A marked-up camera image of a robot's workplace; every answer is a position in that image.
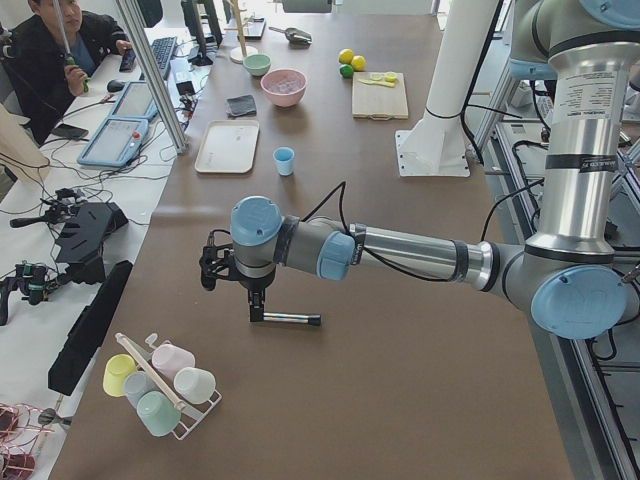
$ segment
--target person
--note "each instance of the person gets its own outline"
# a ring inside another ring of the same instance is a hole
[[[78,0],[27,1],[34,15],[13,30],[19,54],[5,65],[33,137],[42,144],[102,60],[132,47],[112,17],[83,11]],[[54,1],[60,2],[75,65],[67,63]]]

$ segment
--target white tray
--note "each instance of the white tray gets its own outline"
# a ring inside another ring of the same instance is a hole
[[[260,126],[255,120],[214,120],[207,126],[195,168],[200,173],[246,173],[253,156]]]

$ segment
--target black mouse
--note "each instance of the black mouse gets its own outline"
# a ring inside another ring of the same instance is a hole
[[[111,80],[109,83],[107,83],[107,92],[109,93],[119,92],[124,88],[124,85],[125,83],[121,82],[120,80]]]

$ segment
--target label on robot arm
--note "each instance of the label on robot arm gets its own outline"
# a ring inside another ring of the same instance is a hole
[[[553,121],[611,120],[618,72],[572,75],[559,82]]]

